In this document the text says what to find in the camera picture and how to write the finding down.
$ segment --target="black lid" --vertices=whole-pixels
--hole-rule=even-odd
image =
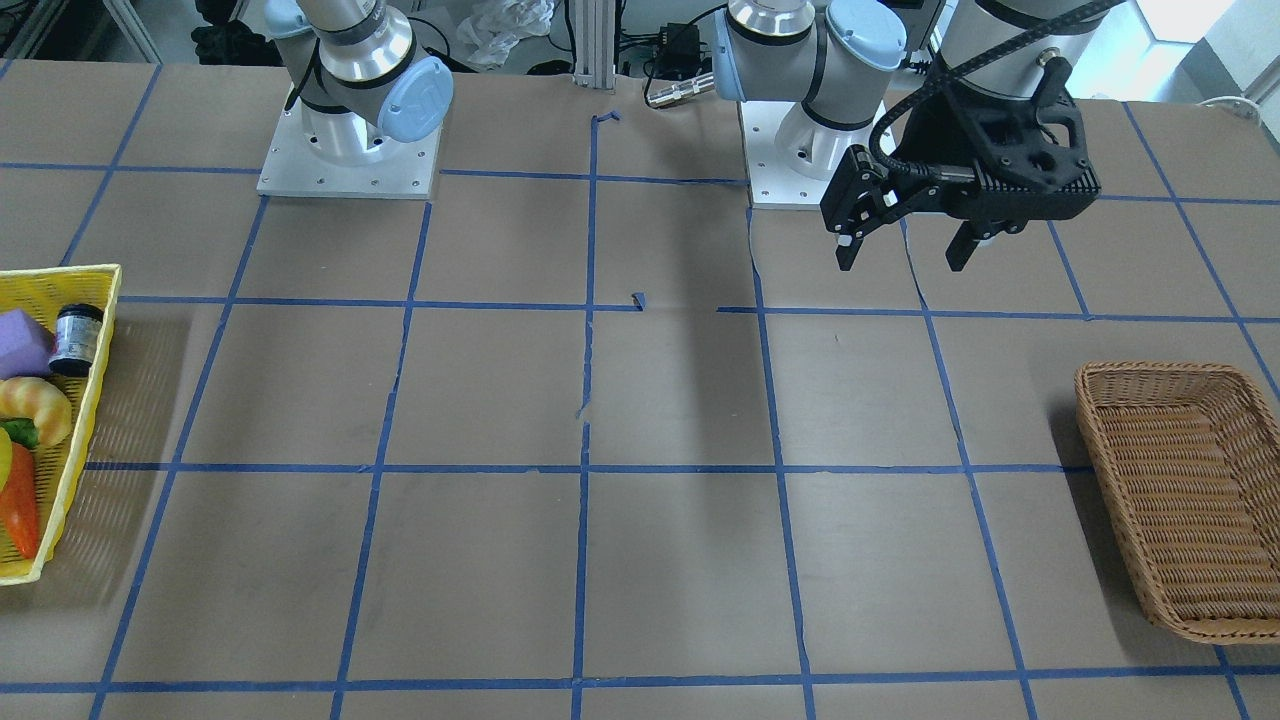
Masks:
[[[58,316],[61,318],[63,315],[78,315],[81,318],[93,318],[99,323],[102,322],[102,311],[86,302],[63,305],[63,309],[58,311]]]

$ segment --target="grid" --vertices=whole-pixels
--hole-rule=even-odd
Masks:
[[[0,79],[9,72],[13,61],[5,63],[0,68]],[[127,165],[122,163],[127,146],[134,135],[140,119],[143,117],[148,100],[151,99],[163,69],[155,68],[150,76],[142,97],[129,120],[123,138],[108,164],[68,164],[68,163],[0,163],[0,168],[9,169],[44,169],[67,172],[101,172],[102,179],[92,196],[87,211],[78,224],[74,234],[69,240],[67,250],[61,258],[63,264],[74,260],[74,255],[86,231],[90,228],[93,215],[99,209],[104,195],[113,178],[122,173],[201,173],[201,174],[256,174],[255,168],[234,167],[173,167],[173,165]],[[1185,208],[1188,205],[1280,205],[1280,200],[1253,200],[1253,199],[1212,199],[1212,197],[1181,197],[1179,196],[1170,178],[1166,176],[1160,159],[1156,156],[1147,136],[1143,132],[1138,118],[1133,110],[1125,105],[1125,114],[1142,142],[1143,150],[1164,183],[1167,196],[1129,196],[1108,195],[1100,202],[1108,201],[1140,201],[1171,205],[1176,209],[1179,218],[1185,224],[1192,241],[1202,259],[1213,284],[1221,293],[1228,307],[1226,315],[1140,315],[1140,314],[1102,314],[1092,313],[1085,302],[1080,282],[1069,259],[1069,250],[1060,237],[1059,228],[1050,223],[1050,232],[1055,250],[1061,260],[1062,272],[1068,277],[1073,295],[1075,296],[1079,313],[1048,313],[1048,311],[978,311],[978,310],[940,310],[932,309],[925,300],[925,293],[915,275],[915,268],[908,255],[908,264],[915,279],[915,291],[919,299],[916,309],[883,309],[883,307],[801,307],[801,306],[771,306],[765,302],[765,291],[762,275],[753,269],[753,290],[755,296],[754,306],[721,306],[721,314],[755,315],[759,333],[759,351],[763,364],[764,393],[768,409],[768,424],[772,441],[772,464],[750,465],[653,465],[653,464],[596,464],[591,460],[591,424],[589,420],[581,423],[581,448],[577,465],[516,465],[516,464],[475,464],[475,465],[422,465],[422,464],[393,464],[388,462],[388,443],[396,419],[399,380],[404,370],[406,354],[410,347],[411,331],[413,327],[415,311],[421,309],[453,309],[453,310],[515,310],[515,311],[541,311],[541,313],[580,313],[584,318],[584,348],[582,357],[582,391],[581,407],[585,410],[591,401],[593,389],[593,334],[596,314],[603,313],[641,313],[643,309],[635,305],[596,304],[595,293],[595,266],[596,266],[596,200],[600,183],[648,183],[648,184],[745,184],[735,178],[657,178],[643,176],[603,174],[599,172],[600,155],[600,127],[607,123],[626,123],[627,113],[611,110],[591,115],[589,119],[590,169],[588,173],[539,173],[525,170],[479,170],[445,168],[443,176],[465,177],[495,177],[511,179],[558,179],[584,182],[588,184],[588,224],[586,224],[586,268],[585,268],[585,302],[582,304],[556,304],[556,302],[472,302],[472,301],[443,301],[422,300],[417,295],[419,278],[422,272],[424,258],[429,245],[431,205],[425,208],[421,219],[421,228],[417,246],[413,255],[413,265],[410,283],[403,300],[375,300],[375,299],[311,299],[311,297],[252,297],[242,296],[241,286],[248,268],[259,231],[262,227],[264,217],[270,205],[269,199],[262,199],[256,209],[248,237],[244,241],[238,264],[228,292],[224,296],[152,296],[152,295],[127,295],[122,297],[128,304],[191,304],[220,306],[220,318],[207,355],[204,359],[195,392],[187,407],[177,447],[170,460],[160,462],[129,462],[129,461],[92,461],[90,470],[97,471],[157,471],[164,474],[155,511],[151,516],[142,546],[137,569],[133,575],[128,598],[120,615],[118,629],[110,646],[101,679],[91,683],[76,682],[6,682],[0,683],[0,697],[17,694],[58,694],[76,693],[92,694],[93,702],[90,717],[97,719],[102,715],[104,705],[109,696],[128,693],[320,693],[332,697],[330,717],[343,715],[344,701],[351,693],[370,693],[379,691],[567,691],[570,692],[570,716],[577,720],[584,715],[584,691],[605,688],[681,688],[681,687],[768,687],[787,685],[800,688],[804,698],[804,712],[809,720],[817,719],[818,711],[814,698],[814,688],[823,685],[878,685],[878,684],[931,684],[931,683],[992,683],[1016,682],[1020,689],[1025,712],[1029,717],[1038,717],[1036,696],[1032,688],[1033,680],[1052,679],[1087,679],[1087,678],[1125,678],[1125,676],[1211,676],[1221,678],[1228,685],[1235,707],[1242,719],[1251,717],[1245,698],[1239,688],[1238,678],[1249,675],[1280,675],[1280,665],[1276,664],[1238,664],[1233,662],[1222,648],[1215,648],[1216,665],[1160,665],[1160,666],[1115,666],[1115,667],[1028,667],[1023,659],[1019,643],[1015,616],[1010,606],[1005,588],[1005,578],[1001,571],[1000,557],[988,516],[979,489],[978,475],[1002,473],[1088,473],[1087,466],[1070,466],[1061,464],[980,464],[970,457],[961,415],[957,410],[957,401],[952,391],[952,379],[946,363],[943,342],[934,320],[938,318],[980,318],[980,319],[1023,319],[1023,320],[1062,320],[1062,322],[1137,322],[1137,323],[1169,323],[1169,324],[1230,324],[1235,325],[1249,351],[1257,360],[1266,383],[1272,392],[1280,397],[1276,379],[1263,359],[1251,328],[1258,325],[1271,325],[1280,323],[1276,316],[1243,315],[1226,284],[1215,269],[1197,227],[1193,224]],[[753,223],[753,213],[748,210],[748,228]],[[902,223],[902,237],[906,241],[906,224]],[[402,311],[402,332],[399,337],[399,351],[396,363],[394,380],[387,396],[385,410],[381,419],[381,428],[378,436],[376,456],[372,464],[284,464],[284,462],[191,462],[184,460],[184,452],[196,421],[205,391],[210,382],[228,320],[237,309],[244,306],[334,306],[334,307],[385,307]],[[783,457],[783,439],[780,423],[777,389],[774,386],[773,352],[769,345],[771,318],[781,315],[850,315],[850,316],[900,316],[919,318],[927,329],[929,346],[932,348],[933,363],[936,365],[938,380],[941,382],[948,420],[955,433],[959,464],[943,465],[800,465],[788,464]],[[179,473],[332,473],[355,474],[369,477],[367,514],[361,536],[358,560],[356,564],[355,583],[351,588],[351,602],[347,612],[346,629],[343,634],[339,666],[335,676],[317,678],[314,680],[287,680],[287,682],[253,682],[253,680],[192,680],[192,682],[136,682],[116,680],[115,670],[128,635],[133,612],[140,594],[146,587],[148,562],[156,547],[157,536],[165,518],[166,506]],[[568,676],[549,678],[398,678],[398,679],[351,679],[348,678],[352,653],[357,642],[357,626],[365,593],[365,580],[370,562],[371,544],[379,520],[380,493],[383,478],[387,474],[472,474],[472,473],[552,473],[572,474],[579,478],[579,511],[577,511],[577,555],[573,592],[573,642],[572,642],[572,667]],[[795,630],[796,657],[799,673],[768,674],[768,675],[626,675],[626,676],[589,676],[585,673],[585,633],[586,633],[586,607],[590,602],[588,596],[588,541],[590,519],[591,479],[596,475],[608,474],[673,474],[673,473],[704,473],[704,474],[768,474],[773,475],[777,484],[777,500],[781,524],[781,537],[783,555],[786,559],[787,587],[791,601],[792,621]],[[995,587],[996,598],[1000,606],[1000,615],[1004,630],[1007,634],[1007,643],[1012,656],[1014,667],[1007,670],[947,670],[947,671],[910,671],[910,673],[817,673],[810,666],[806,651],[805,612],[801,600],[800,573],[796,562],[796,546],[792,536],[792,520],[787,479],[788,477],[806,474],[950,474],[963,475],[968,483],[973,511],[978,521],[982,537],[983,551],[991,573],[991,582]]]

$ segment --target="bolt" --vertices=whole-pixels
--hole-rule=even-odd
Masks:
[[[1062,56],[1062,51],[1061,50],[1059,50],[1057,47],[1050,47],[1050,49],[1044,50],[1043,53],[1041,53],[1039,58],[1036,58],[1036,64],[1043,68],[1053,58],[1061,58],[1061,56]]]

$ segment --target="blue joint cap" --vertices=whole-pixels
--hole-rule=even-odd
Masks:
[[[733,60],[732,35],[728,29],[728,20],[724,10],[716,13],[716,47],[712,51],[712,72],[716,74],[716,94],[724,100],[742,102],[746,94],[742,92],[742,78],[737,74],[737,63]]]
[[[378,127],[398,142],[415,142],[444,122],[453,101],[453,74],[439,58],[413,63],[396,81],[378,113]]]
[[[831,0],[831,35],[868,65],[892,72],[906,56],[906,27],[897,13],[876,0]]]
[[[284,40],[311,32],[311,22],[297,0],[266,0],[266,35],[271,40]]]

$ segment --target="brown wicker basket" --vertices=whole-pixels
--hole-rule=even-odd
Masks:
[[[1206,643],[1280,643],[1280,432],[1229,365],[1089,363],[1078,419],[1143,612]]]

